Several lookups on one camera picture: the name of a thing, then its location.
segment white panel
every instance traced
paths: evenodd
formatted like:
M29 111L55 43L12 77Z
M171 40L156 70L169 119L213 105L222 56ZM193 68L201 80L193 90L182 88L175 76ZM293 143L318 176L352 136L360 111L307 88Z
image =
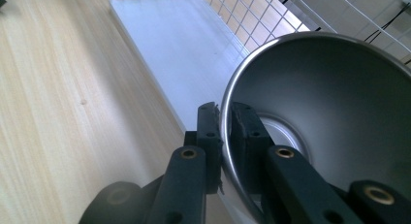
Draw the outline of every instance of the white panel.
M220 103L248 54L205 0L111 0L182 130L197 129L197 108Z

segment metal bowl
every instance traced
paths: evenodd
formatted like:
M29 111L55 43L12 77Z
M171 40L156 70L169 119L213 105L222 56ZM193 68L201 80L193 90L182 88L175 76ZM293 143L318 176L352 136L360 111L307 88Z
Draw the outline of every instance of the metal bowl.
M358 40L299 33L252 52L221 105L225 173L254 217L230 144L230 105L252 106L276 144L298 149L330 184L372 179L411 198L410 70Z

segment wooden table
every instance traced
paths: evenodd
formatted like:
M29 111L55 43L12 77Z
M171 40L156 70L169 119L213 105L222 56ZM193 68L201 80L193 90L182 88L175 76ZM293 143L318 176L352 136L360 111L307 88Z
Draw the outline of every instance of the wooden table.
M78 223L115 181L163 174L183 133L109 0L0 9L0 223ZM230 223L217 196L207 222Z

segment screw hole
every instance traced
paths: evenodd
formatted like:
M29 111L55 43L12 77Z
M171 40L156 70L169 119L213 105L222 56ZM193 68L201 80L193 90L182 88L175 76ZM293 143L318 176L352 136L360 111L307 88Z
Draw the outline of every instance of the screw hole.
M181 157L185 159L192 159L197 156L197 152L194 149L186 149L181 152Z
M169 212L166 215L166 224L178 224L182 221L182 214L181 212Z
M369 199L379 204L392 205L395 201L393 195L379 187L366 186L364 193Z
M279 148L275 151L275 153L278 156L283 157L283 158L292 158L292 157L294 157L294 152L289 150L289 149L286 149L286 148Z
M126 188L119 187L113 189L107 197L107 202L112 205L121 205L130 198L130 191Z
M330 222L330 223L344 223L344 219L342 218L341 215L339 215L335 211L327 210L324 212L324 217Z

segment light wood surface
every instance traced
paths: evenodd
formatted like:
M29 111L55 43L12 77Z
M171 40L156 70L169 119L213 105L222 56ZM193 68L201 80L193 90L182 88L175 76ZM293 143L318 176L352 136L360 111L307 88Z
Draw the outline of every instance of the light wood surface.
M78 223L115 181L160 176L182 145L109 0L0 10L0 223ZM230 223L216 196L207 222Z

